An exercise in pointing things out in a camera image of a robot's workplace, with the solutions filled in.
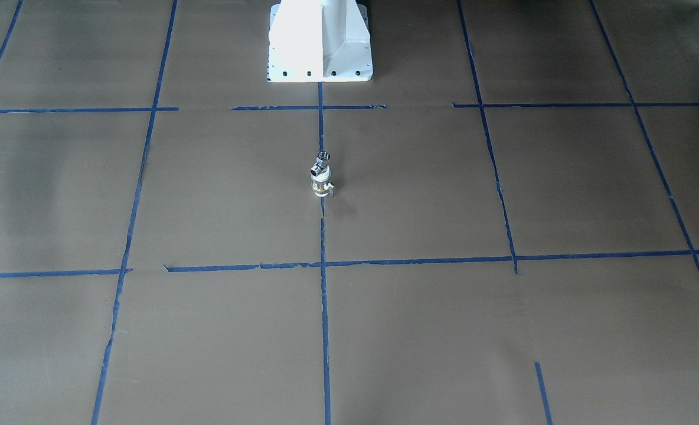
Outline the white pedestal column base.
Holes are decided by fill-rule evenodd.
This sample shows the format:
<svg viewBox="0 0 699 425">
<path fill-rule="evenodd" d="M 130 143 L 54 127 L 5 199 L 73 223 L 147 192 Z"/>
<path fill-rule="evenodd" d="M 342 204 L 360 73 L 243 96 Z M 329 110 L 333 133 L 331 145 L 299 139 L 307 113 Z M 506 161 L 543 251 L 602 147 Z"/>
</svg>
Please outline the white pedestal column base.
<svg viewBox="0 0 699 425">
<path fill-rule="evenodd" d="M 281 1 L 270 8 L 269 83 L 349 83 L 374 75 L 368 7 Z"/>
</svg>

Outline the chrome pipe fitting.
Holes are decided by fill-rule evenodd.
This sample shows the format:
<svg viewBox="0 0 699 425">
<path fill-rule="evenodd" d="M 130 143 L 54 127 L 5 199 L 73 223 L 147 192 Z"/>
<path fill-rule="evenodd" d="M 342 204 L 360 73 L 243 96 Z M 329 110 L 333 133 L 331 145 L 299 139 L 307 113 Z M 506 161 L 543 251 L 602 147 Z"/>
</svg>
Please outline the chrome pipe fitting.
<svg viewBox="0 0 699 425">
<path fill-rule="evenodd" d="M 319 151 L 319 153 L 317 153 L 317 156 L 315 157 L 315 162 L 309 170 L 311 178 L 318 179 L 320 175 L 325 175 L 325 173 L 329 172 L 330 158 L 330 153 L 326 151 Z"/>
</svg>

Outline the white PPR valve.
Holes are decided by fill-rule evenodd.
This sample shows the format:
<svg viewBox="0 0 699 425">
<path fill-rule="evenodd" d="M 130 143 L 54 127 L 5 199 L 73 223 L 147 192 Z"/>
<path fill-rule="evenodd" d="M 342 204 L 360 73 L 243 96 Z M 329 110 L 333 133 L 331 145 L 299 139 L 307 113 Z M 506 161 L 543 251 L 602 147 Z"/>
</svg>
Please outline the white PPR valve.
<svg viewBox="0 0 699 425">
<path fill-rule="evenodd" d="M 333 197 L 334 184 L 331 181 L 331 170 L 326 169 L 322 173 L 312 175 L 310 178 L 312 191 L 317 197 Z"/>
</svg>

